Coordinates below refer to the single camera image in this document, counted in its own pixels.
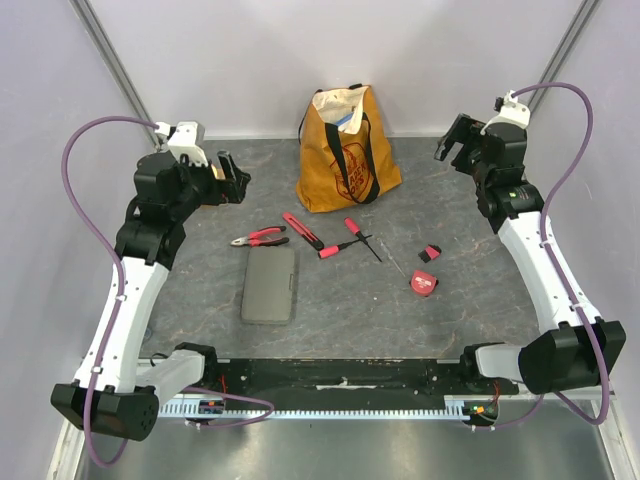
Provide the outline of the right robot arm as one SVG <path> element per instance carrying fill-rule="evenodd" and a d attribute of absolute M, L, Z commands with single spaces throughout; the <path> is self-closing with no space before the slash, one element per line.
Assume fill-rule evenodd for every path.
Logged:
<path fill-rule="evenodd" d="M 470 176 L 479 211 L 507 248 L 534 305 L 539 336 L 525 346 L 501 343 L 465 348 L 458 381 L 477 394 L 494 378 L 523 383 L 534 394 L 606 386 L 626 341 L 618 321 L 606 321 L 588 301 L 556 246 L 544 200 L 524 177 L 525 127 L 496 118 L 489 123 L 460 114 L 438 143 L 442 161 Z"/>

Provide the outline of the yellow tote bag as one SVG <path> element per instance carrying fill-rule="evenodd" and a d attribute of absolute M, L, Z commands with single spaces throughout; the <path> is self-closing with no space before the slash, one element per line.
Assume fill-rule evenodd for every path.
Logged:
<path fill-rule="evenodd" d="M 371 204 L 402 183 L 369 85 L 316 91 L 298 142 L 296 193 L 311 213 Z"/>

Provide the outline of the small red black holder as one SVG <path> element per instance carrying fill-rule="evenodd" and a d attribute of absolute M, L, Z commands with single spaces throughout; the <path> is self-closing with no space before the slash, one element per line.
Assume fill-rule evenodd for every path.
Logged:
<path fill-rule="evenodd" d="M 429 244 L 418 253 L 418 257 L 424 263 L 429 263 L 430 261 L 438 258 L 441 255 L 441 253 L 442 253 L 442 250 L 439 246 L 434 244 Z"/>

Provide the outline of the red black pliers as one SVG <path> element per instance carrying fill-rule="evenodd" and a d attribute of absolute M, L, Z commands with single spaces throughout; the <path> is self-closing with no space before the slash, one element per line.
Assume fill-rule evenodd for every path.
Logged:
<path fill-rule="evenodd" d="M 285 245 L 289 238 L 284 236 L 285 226 L 271 226 L 253 231 L 244 237 L 239 237 L 230 242 L 233 247 L 276 247 Z"/>

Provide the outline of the grey plastic tool case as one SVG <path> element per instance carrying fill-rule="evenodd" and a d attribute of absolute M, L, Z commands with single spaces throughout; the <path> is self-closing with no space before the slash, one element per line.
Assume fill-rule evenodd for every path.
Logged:
<path fill-rule="evenodd" d="M 251 325 L 286 325 L 293 318 L 297 282 L 295 250 L 255 247 L 245 271 L 241 321 Z"/>

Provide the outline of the clear voltage tester screwdriver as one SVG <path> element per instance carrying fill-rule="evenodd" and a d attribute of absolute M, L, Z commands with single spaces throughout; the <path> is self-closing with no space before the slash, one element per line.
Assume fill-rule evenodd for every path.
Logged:
<path fill-rule="evenodd" d="M 406 278 L 406 273 L 404 272 L 403 268 L 399 265 L 399 263 L 397 262 L 395 256 L 392 254 L 391 250 L 388 248 L 388 246 L 385 244 L 385 242 L 383 240 L 380 240 L 379 243 L 380 243 L 380 246 L 381 246 L 382 250 L 386 254 L 387 258 L 389 259 L 389 261 L 393 264 L 393 266 L 400 273 L 400 275 L 403 278 Z"/>

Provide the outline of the red tape measure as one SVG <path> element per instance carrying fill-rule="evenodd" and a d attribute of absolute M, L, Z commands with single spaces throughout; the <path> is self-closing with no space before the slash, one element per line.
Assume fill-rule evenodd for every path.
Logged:
<path fill-rule="evenodd" d="M 424 271 L 415 270 L 409 281 L 409 285 L 414 293 L 422 297 L 430 296 L 439 284 L 439 280 Z"/>

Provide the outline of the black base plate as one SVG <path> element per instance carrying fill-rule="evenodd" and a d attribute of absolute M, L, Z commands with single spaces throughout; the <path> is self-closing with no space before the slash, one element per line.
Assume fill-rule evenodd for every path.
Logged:
<path fill-rule="evenodd" d="M 447 395 L 514 395 L 516 384 L 471 377 L 436 359 L 230 359 L 198 387 L 266 400 L 278 411 L 440 409 Z"/>

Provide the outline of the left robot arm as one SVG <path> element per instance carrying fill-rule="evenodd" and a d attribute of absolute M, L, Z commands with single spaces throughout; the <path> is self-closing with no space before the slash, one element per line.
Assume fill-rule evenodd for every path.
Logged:
<path fill-rule="evenodd" d="M 185 221 L 201 206 L 239 204 L 250 175 L 227 151 L 212 166 L 188 165 L 184 155 L 152 153 L 134 174 L 136 194 L 116 235 L 114 277 L 98 329 L 72 382 L 57 384 L 51 404 L 80 430 L 132 441 L 146 439 L 162 406 L 192 386 L 216 388 L 214 347 L 183 342 L 146 374 L 138 354 L 150 315 L 186 238 Z"/>

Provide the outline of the red flathead screwdriver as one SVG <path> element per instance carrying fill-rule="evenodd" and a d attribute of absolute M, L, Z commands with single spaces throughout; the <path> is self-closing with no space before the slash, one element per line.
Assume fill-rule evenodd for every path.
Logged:
<path fill-rule="evenodd" d="M 382 259 L 380 258 L 380 256 L 375 252 L 375 250 L 371 247 L 371 245 L 369 244 L 367 237 L 362 233 L 360 227 L 358 226 L 358 224 L 350 217 L 346 217 L 344 219 L 344 224 L 345 226 L 349 229 L 349 231 L 356 236 L 356 238 L 363 243 L 370 251 L 371 253 L 376 257 L 376 259 L 381 262 Z"/>

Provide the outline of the red phillips screwdriver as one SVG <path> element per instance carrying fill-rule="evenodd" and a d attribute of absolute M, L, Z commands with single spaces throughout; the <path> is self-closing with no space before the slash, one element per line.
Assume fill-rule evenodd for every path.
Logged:
<path fill-rule="evenodd" d="M 362 236 L 361 238 L 356 238 L 355 240 L 351 240 L 348 242 L 343 242 L 337 245 L 332 245 L 329 247 L 325 247 L 324 249 L 320 250 L 317 255 L 319 259 L 326 259 L 329 258 L 331 256 L 334 256 L 336 254 L 338 254 L 340 251 L 350 247 L 353 244 L 359 243 L 362 240 L 366 240 L 369 238 L 369 235 L 365 235 Z"/>

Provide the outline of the red utility knife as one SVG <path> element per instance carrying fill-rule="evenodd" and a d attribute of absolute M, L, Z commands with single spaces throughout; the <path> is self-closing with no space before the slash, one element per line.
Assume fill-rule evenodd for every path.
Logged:
<path fill-rule="evenodd" d="M 293 214 L 285 212 L 282 214 L 282 218 L 316 251 L 321 251 L 325 248 L 324 243 Z"/>

